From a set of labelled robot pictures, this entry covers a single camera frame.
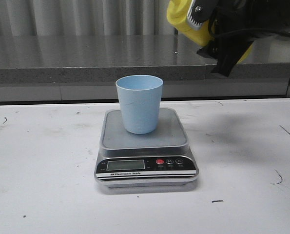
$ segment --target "cup rim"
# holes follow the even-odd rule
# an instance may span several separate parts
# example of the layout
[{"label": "cup rim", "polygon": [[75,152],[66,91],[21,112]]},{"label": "cup rim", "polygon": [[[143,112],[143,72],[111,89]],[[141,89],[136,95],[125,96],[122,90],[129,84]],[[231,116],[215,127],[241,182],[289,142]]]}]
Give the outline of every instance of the cup rim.
[{"label": "cup rim", "polygon": [[[148,89],[128,89],[128,88],[124,88],[124,87],[118,85],[118,82],[119,82],[121,79],[128,78],[128,77],[135,77],[135,76],[137,76],[137,77],[153,77],[153,78],[157,78],[157,80],[160,81],[160,84],[157,85],[157,86],[155,86],[155,87],[153,87],[153,88],[148,88]],[[163,85],[163,80],[162,80],[161,78],[159,78],[159,77],[152,76],[152,75],[130,75],[130,76],[121,77],[120,79],[118,79],[118,80],[116,81],[116,86],[117,86],[117,87],[119,87],[120,89],[131,90],[131,91],[144,91],[144,90],[151,90],[151,89],[156,89],[156,88],[158,88],[158,87],[160,87],[160,86],[162,86],[162,85]]]}]

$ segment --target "scale base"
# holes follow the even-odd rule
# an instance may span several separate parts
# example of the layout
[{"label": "scale base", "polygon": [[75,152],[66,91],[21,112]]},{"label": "scale base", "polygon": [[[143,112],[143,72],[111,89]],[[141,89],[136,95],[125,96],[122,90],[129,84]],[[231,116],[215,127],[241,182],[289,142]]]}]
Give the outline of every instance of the scale base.
[{"label": "scale base", "polygon": [[158,127],[136,135],[123,126],[120,110],[105,115],[95,178],[109,188],[184,185],[199,169],[173,109],[159,112]]}]

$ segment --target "black cable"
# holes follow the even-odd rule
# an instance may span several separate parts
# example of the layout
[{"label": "black cable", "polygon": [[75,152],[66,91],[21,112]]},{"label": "black cable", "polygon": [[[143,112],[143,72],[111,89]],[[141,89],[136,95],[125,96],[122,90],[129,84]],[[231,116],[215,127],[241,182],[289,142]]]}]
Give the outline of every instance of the black cable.
[{"label": "black cable", "polygon": [[214,23],[215,18],[216,18],[216,14],[212,14],[210,19],[209,19],[209,25],[208,25],[208,31],[213,38],[229,38],[229,37],[233,37],[233,36],[238,36],[238,35],[243,34],[243,33],[256,33],[256,32],[272,33],[272,34],[277,34],[277,35],[281,35],[281,36],[290,38],[289,32],[276,31],[276,30],[267,29],[267,28],[242,28],[242,29],[229,31],[226,33],[215,34],[212,31],[212,25]]}]

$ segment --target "gray countertop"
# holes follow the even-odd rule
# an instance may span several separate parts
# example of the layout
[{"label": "gray countertop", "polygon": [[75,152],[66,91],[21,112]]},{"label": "gray countertop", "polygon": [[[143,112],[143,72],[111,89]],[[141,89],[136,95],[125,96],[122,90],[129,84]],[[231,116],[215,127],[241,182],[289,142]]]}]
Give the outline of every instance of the gray countertop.
[{"label": "gray countertop", "polygon": [[[183,35],[0,37],[0,85],[113,82],[131,74],[166,81],[218,79],[214,59]],[[290,39],[254,43],[230,78],[290,78]]]}]

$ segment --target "white table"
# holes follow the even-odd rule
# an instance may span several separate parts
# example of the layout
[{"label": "white table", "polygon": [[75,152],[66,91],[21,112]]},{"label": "white table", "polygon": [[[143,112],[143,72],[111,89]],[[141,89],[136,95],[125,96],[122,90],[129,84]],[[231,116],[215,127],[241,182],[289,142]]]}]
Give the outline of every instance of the white table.
[{"label": "white table", "polygon": [[0,106],[0,234],[290,234],[290,99],[161,107],[183,123],[196,183],[99,186],[99,136],[116,103]]}]

